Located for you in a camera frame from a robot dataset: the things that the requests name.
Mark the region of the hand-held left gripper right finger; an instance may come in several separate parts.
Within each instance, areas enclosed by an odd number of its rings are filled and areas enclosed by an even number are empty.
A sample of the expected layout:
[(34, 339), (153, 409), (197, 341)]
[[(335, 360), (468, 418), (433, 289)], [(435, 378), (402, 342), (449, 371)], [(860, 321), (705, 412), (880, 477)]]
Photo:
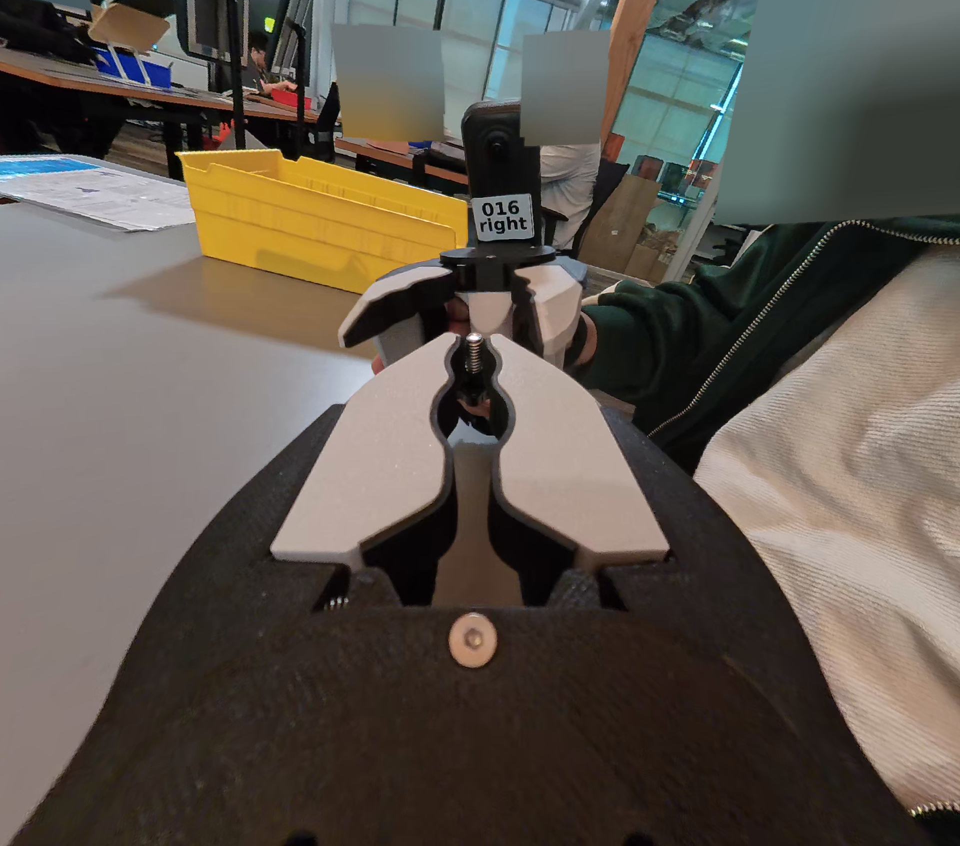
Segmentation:
[(587, 573), (665, 560), (666, 535), (593, 395), (502, 335), (490, 347), (508, 419), (494, 492), (510, 516)]

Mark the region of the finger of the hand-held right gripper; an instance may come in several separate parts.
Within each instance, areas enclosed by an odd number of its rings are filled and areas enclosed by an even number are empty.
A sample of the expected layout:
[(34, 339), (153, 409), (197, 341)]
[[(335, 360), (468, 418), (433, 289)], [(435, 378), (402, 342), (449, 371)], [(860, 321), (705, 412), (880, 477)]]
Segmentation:
[(581, 318), (586, 265), (536, 264), (515, 277), (515, 342), (562, 369)]
[(371, 341), (375, 373), (430, 341), (449, 334), (453, 270), (443, 264), (414, 264), (381, 276), (354, 303), (339, 327), (342, 348)]

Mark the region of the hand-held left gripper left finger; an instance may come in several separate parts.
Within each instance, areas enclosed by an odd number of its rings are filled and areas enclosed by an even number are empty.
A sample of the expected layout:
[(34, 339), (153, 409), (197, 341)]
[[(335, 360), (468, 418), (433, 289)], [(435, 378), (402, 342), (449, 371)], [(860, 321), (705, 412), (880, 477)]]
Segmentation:
[(437, 405), (456, 344), (438, 336), (348, 400), (270, 545), (276, 560), (360, 562), (442, 500), (450, 449)]

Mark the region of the black knob bolt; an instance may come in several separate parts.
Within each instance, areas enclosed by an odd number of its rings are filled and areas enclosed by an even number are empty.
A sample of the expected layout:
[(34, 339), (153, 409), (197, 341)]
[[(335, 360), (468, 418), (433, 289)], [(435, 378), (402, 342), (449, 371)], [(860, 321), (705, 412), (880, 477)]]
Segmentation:
[(485, 340), (472, 331), (462, 337), (462, 361), (457, 365), (454, 386), (462, 419), (478, 432), (489, 434), (490, 392), (484, 373)]

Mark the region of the yellow plastic bin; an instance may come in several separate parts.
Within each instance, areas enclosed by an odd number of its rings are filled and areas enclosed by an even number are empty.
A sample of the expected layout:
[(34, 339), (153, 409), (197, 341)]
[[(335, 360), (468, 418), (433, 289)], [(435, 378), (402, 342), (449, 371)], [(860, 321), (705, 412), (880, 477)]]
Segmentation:
[(177, 156), (209, 259), (359, 295), (467, 245), (461, 199), (276, 149)]

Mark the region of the person's right forearm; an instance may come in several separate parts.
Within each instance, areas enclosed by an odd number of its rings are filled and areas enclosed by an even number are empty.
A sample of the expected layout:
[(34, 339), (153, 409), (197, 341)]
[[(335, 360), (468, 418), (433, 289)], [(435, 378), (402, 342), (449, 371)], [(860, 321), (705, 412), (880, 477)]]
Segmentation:
[(724, 338), (751, 302), (753, 288), (732, 271), (650, 287), (630, 281), (586, 300), (596, 324), (589, 368), (573, 378), (632, 408), (674, 393), (682, 376)]

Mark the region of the grey desk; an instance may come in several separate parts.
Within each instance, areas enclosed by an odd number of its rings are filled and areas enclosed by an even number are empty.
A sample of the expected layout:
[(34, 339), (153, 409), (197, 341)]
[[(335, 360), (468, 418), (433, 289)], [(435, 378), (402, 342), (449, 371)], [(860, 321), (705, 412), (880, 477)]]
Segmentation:
[(357, 296), (3, 204), (1, 836), (96, 718), (163, 583), (224, 504), (368, 381)]

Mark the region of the person's right hand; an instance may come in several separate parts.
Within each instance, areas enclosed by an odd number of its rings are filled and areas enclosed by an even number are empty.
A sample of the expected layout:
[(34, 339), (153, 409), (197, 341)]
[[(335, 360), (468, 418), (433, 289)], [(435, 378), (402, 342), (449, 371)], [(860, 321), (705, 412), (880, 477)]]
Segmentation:
[(597, 350), (597, 329), (594, 319), (581, 312), (570, 343), (563, 354), (562, 370), (567, 375), (577, 377), (588, 370), (594, 361)]

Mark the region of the cardboard boxes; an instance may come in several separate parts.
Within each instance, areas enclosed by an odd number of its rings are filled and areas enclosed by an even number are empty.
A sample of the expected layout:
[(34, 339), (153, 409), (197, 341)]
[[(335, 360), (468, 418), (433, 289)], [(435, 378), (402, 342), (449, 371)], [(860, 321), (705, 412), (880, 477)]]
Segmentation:
[(585, 225), (577, 260), (610, 273), (660, 282), (679, 238), (677, 229), (650, 222), (654, 208), (665, 204), (660, 191), (654, 180), (624, 176)]

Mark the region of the small black monitor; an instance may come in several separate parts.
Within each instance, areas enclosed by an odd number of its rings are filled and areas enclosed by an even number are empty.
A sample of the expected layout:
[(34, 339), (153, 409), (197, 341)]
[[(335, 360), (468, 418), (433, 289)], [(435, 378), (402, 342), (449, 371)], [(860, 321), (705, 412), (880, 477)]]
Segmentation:
[(279, 0), (269, 35), (267, 65), (276, 76), (310, 84), (314, 0)]

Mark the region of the white shirt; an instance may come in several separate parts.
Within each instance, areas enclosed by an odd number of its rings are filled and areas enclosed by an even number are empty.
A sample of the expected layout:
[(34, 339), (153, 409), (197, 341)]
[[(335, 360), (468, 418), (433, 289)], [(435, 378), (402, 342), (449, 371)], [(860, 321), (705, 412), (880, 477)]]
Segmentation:
[(958, 805), (958, 247), (927, 248), (793, 356), (694, 478), (900, 803)]

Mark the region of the printed paper sheets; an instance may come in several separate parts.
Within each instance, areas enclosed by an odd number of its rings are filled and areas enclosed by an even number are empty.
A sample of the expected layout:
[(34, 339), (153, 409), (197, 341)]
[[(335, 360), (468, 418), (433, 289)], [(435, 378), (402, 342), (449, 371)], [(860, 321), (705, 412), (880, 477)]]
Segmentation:
[(3, 156), (1, 194), (126, 232), (196, 223), (182, 182), (79, 156)]

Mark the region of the distant blue bin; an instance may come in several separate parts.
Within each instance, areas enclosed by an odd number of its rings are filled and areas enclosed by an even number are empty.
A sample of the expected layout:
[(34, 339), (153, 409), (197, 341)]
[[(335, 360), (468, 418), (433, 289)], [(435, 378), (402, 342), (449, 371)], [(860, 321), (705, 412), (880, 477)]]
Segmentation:
[(93, 51), (96, 69), (105, 75), (163, 91), (173, 88), (169, 65), (142, 59), (137, 54), (117, 51), (109, 46), (94, 46)]

